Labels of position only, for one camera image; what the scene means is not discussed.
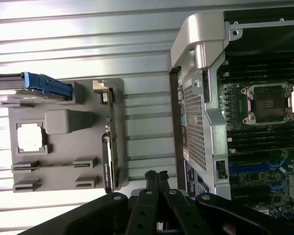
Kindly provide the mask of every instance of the corrugated metal wall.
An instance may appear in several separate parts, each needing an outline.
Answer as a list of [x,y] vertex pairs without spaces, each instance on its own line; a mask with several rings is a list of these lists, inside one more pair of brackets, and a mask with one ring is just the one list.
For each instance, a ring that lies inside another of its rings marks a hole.
[[[203,10],[294,5],[273,0],[0,0],[0,73],[124,80],[129,194],[149,169],[176,187],[167,55],[180,26]],[[0,109],[0,235],[17,234],[104,194],[13,194],[7,110]]]

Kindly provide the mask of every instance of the green circuit board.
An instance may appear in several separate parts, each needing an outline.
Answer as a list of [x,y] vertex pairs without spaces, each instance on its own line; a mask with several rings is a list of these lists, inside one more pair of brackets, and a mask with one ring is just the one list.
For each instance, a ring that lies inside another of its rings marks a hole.
[[294,54],[226,57],[218,84],[232,200],[294,221]]

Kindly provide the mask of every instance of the perforated metal panel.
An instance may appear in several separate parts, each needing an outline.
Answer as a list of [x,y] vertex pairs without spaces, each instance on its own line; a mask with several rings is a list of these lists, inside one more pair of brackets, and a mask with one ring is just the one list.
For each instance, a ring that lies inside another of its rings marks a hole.
[[189,157],[206,171],[202,110],[204,101],[192,93],[192,86],[184,89],[185,115]]

